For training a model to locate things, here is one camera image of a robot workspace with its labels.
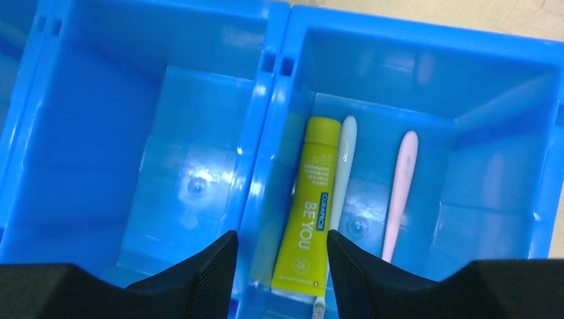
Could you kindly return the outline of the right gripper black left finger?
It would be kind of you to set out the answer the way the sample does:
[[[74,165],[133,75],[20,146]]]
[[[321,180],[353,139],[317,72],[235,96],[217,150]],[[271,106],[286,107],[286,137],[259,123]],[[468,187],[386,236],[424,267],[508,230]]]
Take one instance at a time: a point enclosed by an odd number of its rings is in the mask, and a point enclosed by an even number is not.
[[[2,318],[227,318],[238,238],[122,288],[77,265],[1,265]]]

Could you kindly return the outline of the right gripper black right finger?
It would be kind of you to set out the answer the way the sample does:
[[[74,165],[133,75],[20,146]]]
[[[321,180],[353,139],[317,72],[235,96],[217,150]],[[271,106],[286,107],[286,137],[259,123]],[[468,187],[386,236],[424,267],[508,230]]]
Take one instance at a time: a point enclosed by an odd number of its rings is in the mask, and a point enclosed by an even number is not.
[[[327,237],[340,318],[562,318],[563,260],[472,261],[435,282],[338,231]]]

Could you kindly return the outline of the blue plastic divided bin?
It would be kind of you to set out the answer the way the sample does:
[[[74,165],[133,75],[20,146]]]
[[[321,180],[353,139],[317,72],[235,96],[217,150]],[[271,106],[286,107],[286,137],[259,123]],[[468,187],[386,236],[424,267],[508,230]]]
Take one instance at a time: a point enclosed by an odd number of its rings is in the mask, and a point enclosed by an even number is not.
[[[563,185],[563,43],[274,1],[2,1],[1,262],[127,286],[237,231],[230,318],[271,290],[307,121],[358,125],[339,231],[443,280],[544,259]]]

